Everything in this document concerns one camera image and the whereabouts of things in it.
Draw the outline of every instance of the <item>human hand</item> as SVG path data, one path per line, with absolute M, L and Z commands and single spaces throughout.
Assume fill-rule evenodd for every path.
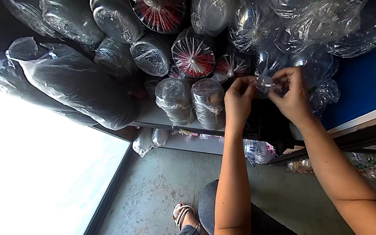
M 308 121 L 314 119 L 311 113 L 307 90 L 302 82 L 301 67 L 284 68 L 272 77 L 274 83 L 288 87 L 289 91 L 284 97 L 280 97 L 273 90 L 268 92 L 268 97 L 299 129 Z
M 252 99 L 256 88 L 250 83 L 254 76 L 237 78 L 226 92 L 226 131 L 242 133 L 244 124 L 250 114 Z

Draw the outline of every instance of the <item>concrete floor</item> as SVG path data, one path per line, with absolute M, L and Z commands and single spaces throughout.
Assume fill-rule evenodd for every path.
M 198 207 L 199 193 L 218 179 L 222 156 L 158 148 L 128 166 L 100 235 L 175 235 L 174 206 Z M 293 174 L 285 166 L 252 167 L 252 202 L 299 235 L 353 234 L 314 174 Z M 376 189 L 376 180 L 370 181 Z

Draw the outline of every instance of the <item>wrapped bundle under shelf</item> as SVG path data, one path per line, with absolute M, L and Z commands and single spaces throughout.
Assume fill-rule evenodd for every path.
M 195 113 L 189 86 L 181 79 L 165 78 L 156 86 L 156 104 L 165 111 L 173 126 L 191 124 Z
M 208 76 L 214 69 L 214 41 L 208 35 L 199 35 L 191 27 L 176 38 L 172 46 L 172 57 L 180 75 L 189 78 Z
M 106 37 L 95 51 L 94 63 L 118 78 L 128 78 L 139 71 L 130 53 L 130 45 L 111 37 Z
M 359 29 L 367 0 L 321 0 L 308 5 L 289 22 L 291 42 L 306 45 L 337 40 Z
M 169 131 L 163 129 L 154 129 L 152 134 L 152 147 L 164 147 L 169 138 Z
M 18 62 L 8 59 L 4 52 L 0 52 L 0 91 L 42 106 L 81 125 L 93 126 L 98 124 L 91 117 L 56 101 L 35 88 L 27 81 Z
M 141 158 L 144 157 L 153 147 L 152 132 L 152 128 L 140 127 L 138 135 L 133 141 L 133 150 L 139 154 Z
M 213 78 L 201 79 L 192 86 L 192 105 L 205 129 L 217 131 L 226 125 L 224 95 L 222 86 Z
M 39 0 L 3 0 L 3 3 L 13 16 L 39 35 L 52 38 L 62 37 L 43 20 Z
M 321 116 L 327 104 L 337 102 L 340 98 L 337 83 L 331 79 L 338 69 L 337 62 L 323 45 L 309 46 L 291 54 L 289 65 L 301 66 L 312 112 L 317 116 Z
M 134 13 L 149 29 L 177 34 L 189 7 L 186 0 L 130 0 Z
M 192 28 L 198 34 L 219 35 L 236 10 L 236 0 L 192 0 Z
M 97 45 L 105 34 L 92 16 L 87 1 L 40 0 L 43 19 L 63 36 L 78 43 Z
M 90 5 L 95 22 L 113 39 L 129 44 L 143 36 L 144 25 L 127 0 L 91 0 Z
M 220 83 L 234 81 L 238 77 L 244 77 L 250 73 L 250 61 L 247 57 L 237 54 L 225 54 L 216 62 L 213 78 Z
M 229 26 L 229 40 L 240 52 L 255 54 L 260 46 L 274 44 L 281 29 L 281 19 L 265 1 L 241 0 Z
M 20 38 L 7 51 L 34 87 L 108 129 L 119 130 L 136 119 L 138 104 L 92 61 L 67 45 L 42 45 L 32 37 Z
M 369 0 L 361 10 L 361 26 L 341 39 L 327 43 L 328 52 L 353 58 L 376 47 L 376 1 Z
M 145 73 L 163 77 L 168 74 L 172 63 L 168 35 L 150 32 L 132 43 L 130 52 L 136 65 Z

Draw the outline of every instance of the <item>jeans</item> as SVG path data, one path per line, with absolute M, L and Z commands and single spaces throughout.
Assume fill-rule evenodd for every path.
M 198 203 L 198 215 L 202 227 L 209 235 L 214 234 L 214 210 L 216 205 L 218 180 L 207 184 L 200 194 L 200 201 Z M 274 220 L 264 211 L 251 203 L 252 209 L 252 234 L 282 234 L 282 235 L 296 235 L 290 229 Z M 178 235 L 200 235 L 200 233 L 190 225 L 186 225 Z

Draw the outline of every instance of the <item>human arm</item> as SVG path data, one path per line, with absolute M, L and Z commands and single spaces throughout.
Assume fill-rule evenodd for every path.
M 273 79 L 290 90 L 284 98 L 274 92 L 270 92 L 268 97 L 300 130 L 322 188 L 356 234 L 376 234 L 376 192 L 311 113 L 301 69 L 283 69 Z
M 253 86 L 248 86 L 248 77 L 242 77 L 236 79 L 224 98 L 226 131 L 217 186 L 214 234 L 251 233 L 250 186 L 242 133 L 254 94 Z

